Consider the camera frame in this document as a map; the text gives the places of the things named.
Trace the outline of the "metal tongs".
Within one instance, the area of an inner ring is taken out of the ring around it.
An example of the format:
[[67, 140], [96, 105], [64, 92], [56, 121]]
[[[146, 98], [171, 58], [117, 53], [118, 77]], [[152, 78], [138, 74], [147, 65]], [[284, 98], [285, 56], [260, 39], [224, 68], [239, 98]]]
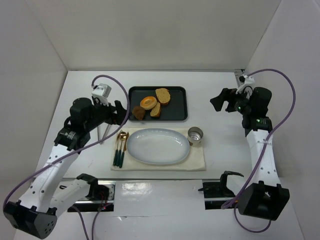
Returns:
[[102, 127], [101, 126], [97, 127], [97, 140], [99, 141], [100, 145], [102, 145], [104, 143], [104, 141], [102, 141], [102, 139], [104, 139], [108, 135], [110, 128], [111, 128], [110, 124], [105, 125], [103, 135], [101, 135]]

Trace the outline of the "baguette bread slice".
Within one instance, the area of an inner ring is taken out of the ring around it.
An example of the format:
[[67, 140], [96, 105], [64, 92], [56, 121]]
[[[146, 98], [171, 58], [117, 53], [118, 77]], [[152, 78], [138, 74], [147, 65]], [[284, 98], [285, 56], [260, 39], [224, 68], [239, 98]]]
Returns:
[[157, 102], [155, 107], [153, 107], [152, 110], [150, 111], [150, 116], [152, 118], [158, 118], [160, 114], [161, 114], [161, 104]]

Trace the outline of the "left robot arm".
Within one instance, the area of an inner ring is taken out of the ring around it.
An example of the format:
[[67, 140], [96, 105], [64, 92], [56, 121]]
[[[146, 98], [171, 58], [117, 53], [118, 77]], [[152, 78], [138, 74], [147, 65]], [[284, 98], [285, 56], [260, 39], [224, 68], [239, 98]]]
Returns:
[[6, 199], [4, 216], [11, 225], [41, 240], [47, 238], [56, 226], [58, 217], [82, 198], [100, 201], [106, 199], [109, 190], [98, 183], [94, 176], [82, 173], [61, 193], [56, 194], [66, 171], [90, 148], [90, 132], [103, 123], [118, 125], [126, 123], [130, 107], [103, 104], [86, 97], [77, 98], [70, 107], [70, 116], [64, 121], [44, 167], [33, 175], [29, 189], [16, 202]]

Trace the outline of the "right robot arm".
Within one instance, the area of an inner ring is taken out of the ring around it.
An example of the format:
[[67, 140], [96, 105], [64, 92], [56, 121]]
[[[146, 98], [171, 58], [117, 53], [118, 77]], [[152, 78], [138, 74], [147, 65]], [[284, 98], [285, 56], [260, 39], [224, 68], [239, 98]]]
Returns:
[[239, 112], [242, 127], [249, 144], [252, 173], [248, 179], [239, 172], [225, 171], [218, 183], [205, 182], [200, 191], [205, 198], [234, 197], [232, 202], [241, 215], [276, 221], [290, 199], [290, 192], [281, 186], [273, 154], [273, 126], [267, 117], [272, 92], [264, 87], [255, 87], [250, 96], [235, 88], [223, 88], [210, 100], [214, 109]]

